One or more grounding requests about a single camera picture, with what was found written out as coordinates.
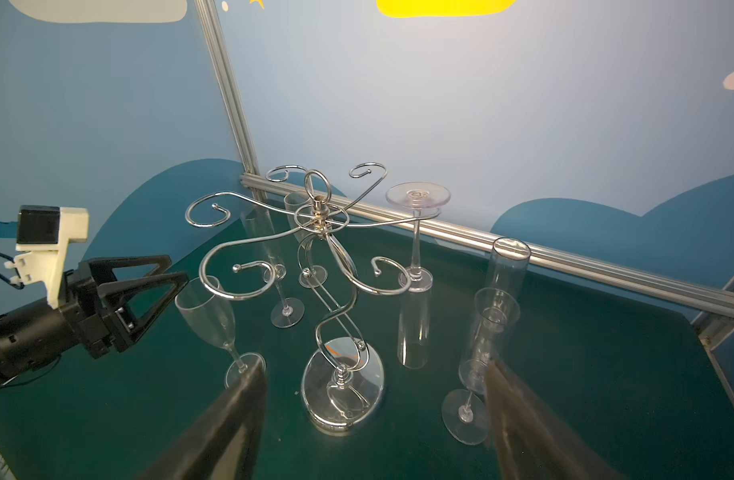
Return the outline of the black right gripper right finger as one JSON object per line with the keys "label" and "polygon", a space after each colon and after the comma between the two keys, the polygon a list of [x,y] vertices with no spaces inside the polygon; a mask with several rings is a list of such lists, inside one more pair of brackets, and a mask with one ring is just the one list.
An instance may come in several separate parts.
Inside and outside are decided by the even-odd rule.
{"label": "black right gripper right finger", "polygon": [[486,369],[486,406],[503,479],[622,479],[503,361]]}

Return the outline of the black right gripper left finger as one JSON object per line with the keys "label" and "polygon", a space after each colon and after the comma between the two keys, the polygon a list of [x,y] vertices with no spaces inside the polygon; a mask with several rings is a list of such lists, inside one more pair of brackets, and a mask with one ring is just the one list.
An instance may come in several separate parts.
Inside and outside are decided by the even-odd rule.
{"label": "black right gripper left finger", "polygon": [[141,479],[250,479],[261,447],[267,374],[261,364],[226,389]]}

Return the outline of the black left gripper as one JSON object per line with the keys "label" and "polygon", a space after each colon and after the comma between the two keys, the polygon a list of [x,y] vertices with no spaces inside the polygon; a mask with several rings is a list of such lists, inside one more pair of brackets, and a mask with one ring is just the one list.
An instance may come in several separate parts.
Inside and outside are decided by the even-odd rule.
{"label": "black left gripper", "polygon": [[93,359],[137,344],[189,282],[169,255],[103,257],[63,274],[63,314]]}

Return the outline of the clear champagne flute front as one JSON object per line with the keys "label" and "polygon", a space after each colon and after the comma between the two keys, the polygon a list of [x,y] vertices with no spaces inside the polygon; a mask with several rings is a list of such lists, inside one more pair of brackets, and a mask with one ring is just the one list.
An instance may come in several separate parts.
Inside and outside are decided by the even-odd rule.
{"label": "clear champagne flute front", "polygon": [[491,246],[485,287],[519,297],[531,258],[530,247],[521,240],[499,237]]}

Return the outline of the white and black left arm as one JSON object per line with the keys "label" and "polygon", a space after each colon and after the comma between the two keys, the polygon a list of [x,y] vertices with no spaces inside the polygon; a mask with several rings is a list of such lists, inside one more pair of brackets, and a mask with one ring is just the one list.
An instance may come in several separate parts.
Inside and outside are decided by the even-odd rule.
{"label": "white and black left arm", "polygon": [[45,299],[0,315],[0,388],[76,345],[94,359],[139,343],[189,283],[168,255],[83,261],[63,274],[58,306]]}

